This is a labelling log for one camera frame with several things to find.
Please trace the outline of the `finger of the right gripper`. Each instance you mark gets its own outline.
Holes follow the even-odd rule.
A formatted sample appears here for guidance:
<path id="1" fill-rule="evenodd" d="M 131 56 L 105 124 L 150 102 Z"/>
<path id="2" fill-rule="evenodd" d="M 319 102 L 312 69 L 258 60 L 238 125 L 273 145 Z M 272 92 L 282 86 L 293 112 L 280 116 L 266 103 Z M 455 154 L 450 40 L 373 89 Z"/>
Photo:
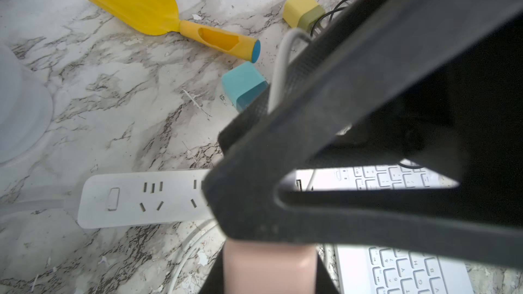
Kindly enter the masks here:
<path id="1" fill-rule="evenodd" d="M 359 0 L 220 134 L 224 233 L 522 267 L 522 0 Z M 451 189 L 289 191 L 297 169 L 408 159 Z"/>

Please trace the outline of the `white cable pink charger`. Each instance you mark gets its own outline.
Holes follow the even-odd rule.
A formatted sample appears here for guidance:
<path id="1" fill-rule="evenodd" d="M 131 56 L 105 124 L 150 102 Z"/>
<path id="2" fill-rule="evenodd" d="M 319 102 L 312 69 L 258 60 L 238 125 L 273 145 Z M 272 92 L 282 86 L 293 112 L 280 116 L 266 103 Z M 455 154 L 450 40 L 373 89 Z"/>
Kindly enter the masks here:
<path id="1" fill-rule="evenodd" d="M 302 40 L 308 44 L 312 41 L 310 35 L 301 29 L 291 29 L 283 36 L 276 56 L 272 82 L 270 85 L 268 114 L 271 114 L 283 99 L 287 77 L 287 66 L 290 62 L 291 50 L 296 40 Z"/>

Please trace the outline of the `white power strip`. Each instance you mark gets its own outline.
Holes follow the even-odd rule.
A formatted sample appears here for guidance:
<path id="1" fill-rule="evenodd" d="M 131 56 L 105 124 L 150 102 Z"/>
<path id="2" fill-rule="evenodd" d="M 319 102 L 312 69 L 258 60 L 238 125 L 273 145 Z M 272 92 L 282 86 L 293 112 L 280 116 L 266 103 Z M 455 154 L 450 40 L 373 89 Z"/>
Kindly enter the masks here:
<path id="1" fill-rule="evenodd" d="M 207 174 L 177 170 L 92 176 L 83 186 L 78 224 L 98 229 L 212 219 L 202 192 Z"/>

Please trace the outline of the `teal USB charger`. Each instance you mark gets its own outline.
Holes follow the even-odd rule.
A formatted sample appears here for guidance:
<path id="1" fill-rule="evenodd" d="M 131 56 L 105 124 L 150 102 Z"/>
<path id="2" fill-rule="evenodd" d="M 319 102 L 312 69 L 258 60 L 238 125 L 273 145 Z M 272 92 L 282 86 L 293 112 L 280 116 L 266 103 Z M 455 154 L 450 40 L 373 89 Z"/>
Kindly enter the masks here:
<path id="1" fill-rule="evenodd" d="M 251 62 L 231 69 L 221 77 L 223 90 L 238 112 L 245 110 L 268 88 L 264 76 Z"/>

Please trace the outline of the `yellow USB charger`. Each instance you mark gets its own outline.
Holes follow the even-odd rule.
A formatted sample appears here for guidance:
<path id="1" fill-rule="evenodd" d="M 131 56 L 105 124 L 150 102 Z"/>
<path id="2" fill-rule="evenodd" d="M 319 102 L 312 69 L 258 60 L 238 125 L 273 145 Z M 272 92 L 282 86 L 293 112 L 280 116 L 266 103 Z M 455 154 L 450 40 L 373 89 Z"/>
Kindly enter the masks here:
<path id="1" fill-rule="evenodd" d="M 325 13 L 325 9 L 316 0 L 287 0 L 282 17 L 291 28 L 310 33 L 314 23 Z"/>

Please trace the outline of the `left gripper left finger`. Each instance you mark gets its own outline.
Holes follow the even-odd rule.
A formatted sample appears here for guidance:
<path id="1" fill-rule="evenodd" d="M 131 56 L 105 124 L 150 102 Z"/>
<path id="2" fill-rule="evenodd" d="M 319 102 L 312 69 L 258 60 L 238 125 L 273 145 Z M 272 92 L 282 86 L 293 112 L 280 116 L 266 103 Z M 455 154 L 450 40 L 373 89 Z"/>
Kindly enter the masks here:
<path id="1" fill-rule="evenodd" d="M 199 294 L 224 294 L 223 249 L 217 255 Z"/>

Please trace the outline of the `white keyboard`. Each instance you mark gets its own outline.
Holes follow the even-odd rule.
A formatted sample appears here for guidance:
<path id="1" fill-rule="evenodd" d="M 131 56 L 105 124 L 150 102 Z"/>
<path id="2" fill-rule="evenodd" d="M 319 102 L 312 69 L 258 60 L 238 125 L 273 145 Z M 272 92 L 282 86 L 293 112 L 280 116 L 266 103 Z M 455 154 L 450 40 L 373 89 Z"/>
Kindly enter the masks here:
<path id="1" fill-rule="evenodd" d="M 335 246 L 342 293 L 472 293 L 464 262 L 379 246 Z"/>
<path id="2" fill-rule="evenodd" d="M 296 185 L 304 191 L 377 191 L 447 189 L 458 183 L 426 168 L 382 165 L 298 170 Z"/>

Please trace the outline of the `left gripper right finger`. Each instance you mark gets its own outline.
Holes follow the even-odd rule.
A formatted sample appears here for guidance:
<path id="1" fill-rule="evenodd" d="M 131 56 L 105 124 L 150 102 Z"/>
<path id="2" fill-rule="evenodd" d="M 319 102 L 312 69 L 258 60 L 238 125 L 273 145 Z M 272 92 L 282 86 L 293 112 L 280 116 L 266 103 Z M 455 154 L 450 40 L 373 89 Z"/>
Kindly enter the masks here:
<path id="1" fill-rule="evenodd" d="M 339 294 L 339 290 L 332 281 L 319 254 L 317 254 L 315 294 Z"/>

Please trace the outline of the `pink USB charger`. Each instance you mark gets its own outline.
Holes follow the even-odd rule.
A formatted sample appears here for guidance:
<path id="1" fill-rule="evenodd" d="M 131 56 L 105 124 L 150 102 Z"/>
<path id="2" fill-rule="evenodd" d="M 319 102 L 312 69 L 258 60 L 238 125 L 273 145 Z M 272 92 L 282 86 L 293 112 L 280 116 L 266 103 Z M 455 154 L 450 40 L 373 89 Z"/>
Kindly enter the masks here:
<path id="1" fill-rule="evenodd" d="M 314 293 L 317 251 L 313 245 L 227 239 L 223 275 L 226 293 Z"/>

